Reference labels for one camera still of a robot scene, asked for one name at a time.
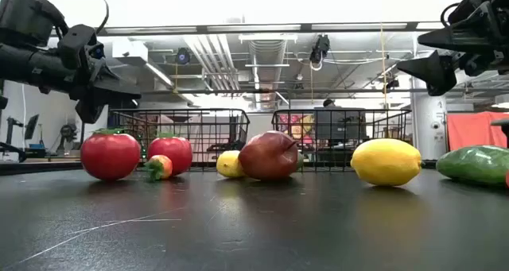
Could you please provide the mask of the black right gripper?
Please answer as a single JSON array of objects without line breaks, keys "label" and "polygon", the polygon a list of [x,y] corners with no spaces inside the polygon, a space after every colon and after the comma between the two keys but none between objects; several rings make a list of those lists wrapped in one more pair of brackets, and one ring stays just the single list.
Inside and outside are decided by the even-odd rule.
[{"label": "black right gripper", "polygon": [[442,29],[418,37],[420,45],[466,52],[404,60],[397,69],[425,82],[429,96],[442,96],[457,85],[457,67],[469,76],[485,71],[509,75],[509,0],[462,0],[441,12]]}]

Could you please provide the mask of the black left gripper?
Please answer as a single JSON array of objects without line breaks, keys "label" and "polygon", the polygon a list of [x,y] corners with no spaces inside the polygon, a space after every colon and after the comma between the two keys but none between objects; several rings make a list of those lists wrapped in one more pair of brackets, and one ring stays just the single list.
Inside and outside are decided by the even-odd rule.
[{"label": "black left gripper", "polygon": [[104,45],[95,29],[87,25],[66,25],[57,29],[57,71],[65,91],[78,100],[75,110],[82,122],[94,124],[107,100],[137,100],[140,88],[115,74],[106,64]]}]

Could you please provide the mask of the red toy tomato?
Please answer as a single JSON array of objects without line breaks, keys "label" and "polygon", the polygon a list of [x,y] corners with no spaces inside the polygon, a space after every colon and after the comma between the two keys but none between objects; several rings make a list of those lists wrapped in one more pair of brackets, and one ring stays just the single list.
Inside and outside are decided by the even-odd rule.
[{"label": "red toy tomato", "polygon": [[178,137],[170,133],[159,134],[148,148],[147,157],[164,155],[173,164],[172,176],[186,172],[192,165],[192,146],[184,137]]},{"label": "red toy tomato", "polygon": [[116,181],[129,176],[138,166],[141,146],[119,129],[100,129],[80,148],[84,170],[96,179]]}]

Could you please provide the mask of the red toy strawberry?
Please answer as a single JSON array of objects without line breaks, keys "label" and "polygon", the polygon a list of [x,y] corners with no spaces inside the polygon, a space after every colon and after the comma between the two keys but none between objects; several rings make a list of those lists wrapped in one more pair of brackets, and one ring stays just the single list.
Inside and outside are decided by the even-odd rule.
[{"label": "red toy strawberry", "polygon": [[165,155],[154,155],[145,164],[151,181],[167,180],[173,172],[173,162]]}]

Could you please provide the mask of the green toy cucumber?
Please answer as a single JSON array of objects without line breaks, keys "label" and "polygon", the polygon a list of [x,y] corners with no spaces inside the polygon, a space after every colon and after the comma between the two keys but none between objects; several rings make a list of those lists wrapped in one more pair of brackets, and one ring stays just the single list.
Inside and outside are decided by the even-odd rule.
[{"label": "green toy cucumber", "polygon": [[441,156],[436,170],[453,180],[506,186],[509,171],[509,149],[494,145],[474,145],[450,151]]}]

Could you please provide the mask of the large yellow toy lemon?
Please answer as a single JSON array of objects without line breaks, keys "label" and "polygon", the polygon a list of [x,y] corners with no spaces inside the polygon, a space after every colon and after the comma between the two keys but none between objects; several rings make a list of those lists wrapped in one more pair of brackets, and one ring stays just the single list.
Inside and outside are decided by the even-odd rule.
[{"label": "large yellow toy lemon", "polygon": [[359,145],[351,158],[357,176],[376,186],[401,186],[422,169],[420,152],[412,145],[393,138],[378,138]]}]

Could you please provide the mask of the small yellow toy lemon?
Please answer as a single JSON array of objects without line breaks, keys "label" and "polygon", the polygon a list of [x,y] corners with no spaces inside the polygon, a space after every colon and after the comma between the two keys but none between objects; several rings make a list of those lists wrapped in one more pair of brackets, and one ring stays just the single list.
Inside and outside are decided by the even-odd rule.
[{"label": "small yellow toy lemon", "polygon": [[216,162],[217,172],[227,178],[245,177],[242,165],[239,161],[240,151],[228,150],[219,155]]}]

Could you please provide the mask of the dark red toy apple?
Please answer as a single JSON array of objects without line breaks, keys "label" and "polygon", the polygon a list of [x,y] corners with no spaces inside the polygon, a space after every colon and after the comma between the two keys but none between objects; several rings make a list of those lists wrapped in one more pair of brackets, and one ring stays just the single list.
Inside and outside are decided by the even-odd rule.
[{"label": "dark red toy apple", "polygon": [[243,171],[256,180],[283,180],[297,170],[297,141],[280,131],[254,136],[239,153]]}]

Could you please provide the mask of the black monitor on arm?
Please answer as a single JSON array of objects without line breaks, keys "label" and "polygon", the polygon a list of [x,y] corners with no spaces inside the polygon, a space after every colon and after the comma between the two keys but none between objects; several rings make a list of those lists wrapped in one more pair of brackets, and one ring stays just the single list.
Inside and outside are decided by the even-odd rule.
[{"label": "black monitor on arm", "polygon": [[28,123],[25,126],[25,133],[24,133],[24,139],[25,140],[30,140],[30,139],[33,138],[33,134],[34,134],[34,131],[36,129],[38,119],[39,119],[39,115],[38,114],[35,114],[34,116],[32,116],[29,119]]}]

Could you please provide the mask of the white round pillar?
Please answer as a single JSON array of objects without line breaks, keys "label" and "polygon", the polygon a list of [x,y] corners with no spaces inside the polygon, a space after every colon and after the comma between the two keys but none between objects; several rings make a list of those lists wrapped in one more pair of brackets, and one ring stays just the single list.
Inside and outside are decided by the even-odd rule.
[{"label": "white round pillar", "polygon": [[411,110],[414,145],[420,151],[422,160],[437,160],[447,151],[446,145],[446,98],[429,96],[425,82],[411,78]]}]

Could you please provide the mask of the orange red curtain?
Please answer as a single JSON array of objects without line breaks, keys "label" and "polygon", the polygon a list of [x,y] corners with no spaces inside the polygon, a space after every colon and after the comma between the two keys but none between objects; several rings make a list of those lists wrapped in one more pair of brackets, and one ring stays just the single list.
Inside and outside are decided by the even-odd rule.
[{"label": "orange red curtain", "polygon": [[472,145],[494,145],[507,148],[507,137],[492,121],[509,118],[500,112],[447,114],[449,149]]}]

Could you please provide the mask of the black hanging ceiling device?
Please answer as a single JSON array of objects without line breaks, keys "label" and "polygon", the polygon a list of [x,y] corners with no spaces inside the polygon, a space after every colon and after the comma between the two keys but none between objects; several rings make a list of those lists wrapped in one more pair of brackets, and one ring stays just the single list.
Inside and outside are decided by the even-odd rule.
[{"label": "black hanging ceiling device", "polygon": [[330,41],[326,34],[321,34],[312,48],[309,56],[309,66],[313,71],[319,71],[322,68],[323,60],[330,49]]}]

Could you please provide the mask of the dark grey monitor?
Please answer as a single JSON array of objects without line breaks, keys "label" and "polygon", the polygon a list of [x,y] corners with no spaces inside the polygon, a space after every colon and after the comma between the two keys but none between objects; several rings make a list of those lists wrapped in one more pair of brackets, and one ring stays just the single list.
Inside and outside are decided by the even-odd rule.
[{"label": "dark grey monitor", "polygon": [[315,124],[320,140],[346,141],[367,136],[365,110],[316,108]]}]

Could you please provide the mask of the black metal table frame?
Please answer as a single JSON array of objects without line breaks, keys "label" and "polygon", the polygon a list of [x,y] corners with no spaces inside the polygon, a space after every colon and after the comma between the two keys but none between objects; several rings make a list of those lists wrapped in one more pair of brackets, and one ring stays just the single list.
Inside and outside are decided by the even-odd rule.
[{"label": "black metal table frame", "polygon": [[[436,168],[437,161],[423,161],[423,168]],[[0,163],[0,176],[11,176],[17,174],[28,174],[28,173],[38,173],[38,172],[56,172],[56,171],[65,171],[65,170],[77,170],[82,169],[83,166],[78,161],[47,161],[47,162],[23,162],[23,163],[14,163],[14,162],[3,162]],[[215,162],[199,162],[193,163],[190,170],[192,171],[212,171],[215,170],[216,163]],[[329,171],[340,171],[346,170],[347,168],[351,168],[349,165],[346,167],[343,166],[333,166],[331,163],[325,165],[318,165],[317,167],[312,166],[312,163],[305,162],[304,167],[305,170],[329,170]]]}]

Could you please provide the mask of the colourful wall picture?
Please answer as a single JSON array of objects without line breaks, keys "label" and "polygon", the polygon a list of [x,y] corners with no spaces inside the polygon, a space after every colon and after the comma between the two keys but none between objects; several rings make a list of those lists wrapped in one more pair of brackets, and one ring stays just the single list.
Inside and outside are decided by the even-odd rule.
[{"label": "colourful wall picture", "polygon": [[315,122],[312,114],[279,114],[274,120],[279,131],[297,141],[299,147],[315,146]]}]

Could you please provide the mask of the silver ceiling air duct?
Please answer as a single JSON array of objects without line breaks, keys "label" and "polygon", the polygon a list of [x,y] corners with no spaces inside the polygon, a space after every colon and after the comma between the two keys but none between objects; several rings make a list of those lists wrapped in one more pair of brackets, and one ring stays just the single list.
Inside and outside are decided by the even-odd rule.
[{"label": "silver ceiling air duct", "polygon": [[269,91],[254,94],[256,110],[272,110],[277,106],[278,96],[274,91],[280,84],[286,46],[286,40],[249,41],[254,88]]}]

